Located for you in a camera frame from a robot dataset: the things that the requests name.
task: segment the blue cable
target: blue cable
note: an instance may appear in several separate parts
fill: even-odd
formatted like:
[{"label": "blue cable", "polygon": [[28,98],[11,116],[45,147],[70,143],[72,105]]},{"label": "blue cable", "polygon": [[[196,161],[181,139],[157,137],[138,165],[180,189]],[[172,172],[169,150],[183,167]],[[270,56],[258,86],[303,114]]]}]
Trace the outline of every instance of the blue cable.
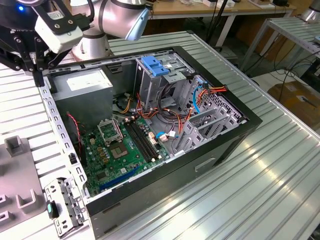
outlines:
[{"label": "blue cable", "polygon": [[192,99],[194,109],[196,110],[196,112],[197,112],[198,114],[200,113],[200,110],[199,110],[199,108],[198,108],[198,106],[197,106],[196,91],[197,91],[198,89],[201,89],[201,88],[202,88],[202,86],[197,86],[197,87],[194,89],[194,91],[193,91],[193,99]]},{"label": "blue cable", "polygon": [[163,134],[166,134],[166,133],[164,131],[161,131],[155,136],[155,138],[158,139]]}]

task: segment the green circuit board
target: green circuit board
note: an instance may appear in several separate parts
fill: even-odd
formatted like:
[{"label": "green circuit board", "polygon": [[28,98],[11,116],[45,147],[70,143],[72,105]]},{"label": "green circuit board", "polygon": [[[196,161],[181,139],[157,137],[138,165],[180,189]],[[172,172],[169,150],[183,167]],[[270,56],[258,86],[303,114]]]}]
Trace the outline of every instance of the green circuit board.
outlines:
[{"label": "green circuit board", "polygon": [[[143,118],[137,119],[135,123],[142,131],[152,132]],[[109,146],[105,145],[98,128],[81,136],[86,155],[86,166],[83,166],[87,176],[86,187],[92,197],[103,189],[114,186],[115,184],[112,183],[119,182],[121,177],[123,179],[120,182],[123,182],[169,158],[166,149],[161,143],[158,143],[157,148],[153,146],[153,149],[161,156],[160,159],[157,158],[154,162],[146,161],[124,124],[121,122],[118,123],[118,126],[123,139],[122,141],[113,141]],[[116,132],[113,127],[101,129],[104,137],[113,136]]]}]

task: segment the metal shelf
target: metal shelf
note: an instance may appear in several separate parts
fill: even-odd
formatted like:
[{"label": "metal shelf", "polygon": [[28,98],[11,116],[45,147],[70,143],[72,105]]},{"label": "metal shelf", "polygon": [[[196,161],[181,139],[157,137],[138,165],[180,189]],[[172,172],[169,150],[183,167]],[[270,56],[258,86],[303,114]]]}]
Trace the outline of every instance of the metal shelf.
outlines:
[{"label": "metal shelf", "polygon": [[[320,35],[320,23],[309,24],[298,17],[270,18],[264,21],[260,30],[256,34],[252,44],[244,56],[240,70],[245,68],[252,53],[268,28],[276,31],[273,33],[273,37],[271,38],[273,41],[276,39],[277,33],[279,33],[311,54],[317,53],[315,56],[320,57],[320,44],[314,41],[315,37]],[[269,41],[266,46],[270,47],[271,43],[272,41]]]},{"label": "metal shelf", "polygon": [[[182,46],[263,123],[223,164],[128,220],[105,239],[309,237],[320,222],[320,138],[316,133],[194,34],[158,34],[135,42],[117,39],[110,46],[116,55]],[[42,187],[68,175],[66,158],[55,142],[31,77],[2,66],[0,140],[13,135],[29,138]],[[56,229],[46,212],[0,233],[1,239],[54,236]],[[87,224],[66,239],[93,239],[93,235]]]}]

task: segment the blue drive bay latch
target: blue drive bay latch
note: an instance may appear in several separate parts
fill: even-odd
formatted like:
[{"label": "blue drive bay latch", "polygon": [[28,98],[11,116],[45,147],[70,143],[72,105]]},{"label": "blue drive bay latch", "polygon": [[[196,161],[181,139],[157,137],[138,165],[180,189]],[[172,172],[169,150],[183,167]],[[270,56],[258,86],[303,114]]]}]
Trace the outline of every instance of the blue drive bay latch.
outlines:
[{"label": "blue drive bay latch", "polygon": [[161,65],[160,61],[154,56],[143,56],[141,57],[143,64],[152,72],[152,75],[162,76],[168,74],[170,71]]}]

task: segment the motherboard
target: motherboard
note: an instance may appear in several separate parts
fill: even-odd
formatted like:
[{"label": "motherboard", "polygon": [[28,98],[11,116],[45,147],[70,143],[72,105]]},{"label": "motherboard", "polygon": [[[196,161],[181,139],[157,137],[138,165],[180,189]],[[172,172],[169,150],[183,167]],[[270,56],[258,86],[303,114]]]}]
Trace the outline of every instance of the motherboard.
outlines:
[{"label": "motherboard", "polygon": [[93,197],[169,159],[169,153],[154,136],[141,117],[127,122],[112,119],[82,135],[90,195]]}]

